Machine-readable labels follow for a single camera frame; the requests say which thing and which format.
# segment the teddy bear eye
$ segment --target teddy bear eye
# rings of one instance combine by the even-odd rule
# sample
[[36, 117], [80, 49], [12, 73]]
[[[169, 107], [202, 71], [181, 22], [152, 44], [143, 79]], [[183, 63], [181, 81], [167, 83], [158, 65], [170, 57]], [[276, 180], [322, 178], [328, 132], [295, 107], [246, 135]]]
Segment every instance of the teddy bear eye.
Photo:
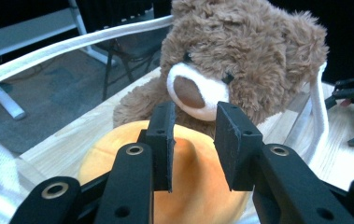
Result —
[[230, 72], [226, 72], [226, 77], [222, 79], [222, 82], [224, 82], [226, 85], [229, 85], [234, 79], [234, 76]]
[[192, 63], [190, 52], [186, 52], [185, 55], [183, 55], [183, 62]]

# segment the teddy bear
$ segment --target teddy bear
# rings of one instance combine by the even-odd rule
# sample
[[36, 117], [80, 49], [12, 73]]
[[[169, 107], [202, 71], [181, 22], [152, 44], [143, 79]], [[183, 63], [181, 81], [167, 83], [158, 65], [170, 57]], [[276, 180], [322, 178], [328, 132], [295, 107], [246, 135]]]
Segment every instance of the teddy bear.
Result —
[[326, 29], [309, 12], [266, 0], [174, 0], [161, 74], [114, 110], [114, 126], [149, 119], [174, 101], [176, 123], [215, 134], [217, 103], [239, 106], [254, 124], [285, 110], [326, 62]]

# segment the wooden table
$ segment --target wooden table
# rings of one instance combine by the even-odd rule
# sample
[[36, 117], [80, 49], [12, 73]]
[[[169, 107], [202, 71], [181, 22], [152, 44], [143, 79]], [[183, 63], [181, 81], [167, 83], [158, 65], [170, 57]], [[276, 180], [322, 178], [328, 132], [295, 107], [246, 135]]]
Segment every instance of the wooden table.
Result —
[[[21, 180], [25, 192], [45, 178], [56, 175], [77, 177], [78, 168], [93, 143], [113, 129], [113, 109], [120, 98], [135, 86], [148, 82], [159, 75], [159, 69], [140, 78], [123, 91], [112, 96], [92, 111], [66, 125], [59, 132], [31, 148], [17, 158]], [[333, 88], [323, 85], [325, 97]], [[341, 189], [348, 189], [354, 179], [354, 147], [347, 145], [347, 140], [354, 137], [354, 105], [339, 105], [328, 111], [329, 139], [325, 148], [318, 150], [309, 163], [319, 178]], [[272, 117], [260, 130], [265, 143], [284, 143], [299, 112], [290, 109], [283, 114]], [[292, 148], [304, 152], [312, 136], [312, 120], [306, 123], [301, 134], [292, 143]]]

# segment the teddy bear nose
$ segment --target teddy bear nose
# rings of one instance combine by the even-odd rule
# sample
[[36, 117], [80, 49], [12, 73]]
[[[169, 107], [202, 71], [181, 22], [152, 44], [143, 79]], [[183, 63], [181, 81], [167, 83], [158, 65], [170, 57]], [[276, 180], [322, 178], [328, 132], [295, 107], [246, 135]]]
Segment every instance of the teddy bear nose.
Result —
[[205, 107], [205, 101], [199, 92], [196, 83], [185, 77], [176, 77], [174, 80], [174, 91], [177, 98], [184, 104], [192, 108]]

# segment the chair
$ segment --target chair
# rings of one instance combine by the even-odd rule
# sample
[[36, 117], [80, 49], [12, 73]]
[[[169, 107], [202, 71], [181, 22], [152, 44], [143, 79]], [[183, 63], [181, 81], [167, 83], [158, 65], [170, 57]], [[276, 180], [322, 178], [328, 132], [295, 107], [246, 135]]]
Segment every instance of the chair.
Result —
[[[146, 13], [152, 8], [151, 1], [77, 0], [77, 5], [88, 33], [153, 19]], [[127, 76], [130, 82], [134, 82], [133, 71], [146, 64], [144, 72], [148, 72], [153, 55], [160, 50], [167, 32], [168, 28], [162, 28], [96, 44], [96, 47], [108, 53], [103, 101], [107, 97], [109, 85], [118, 80], [110, 80], [113, 56], [119, 57], [124, 66], [125, 74], [122, 77]]]

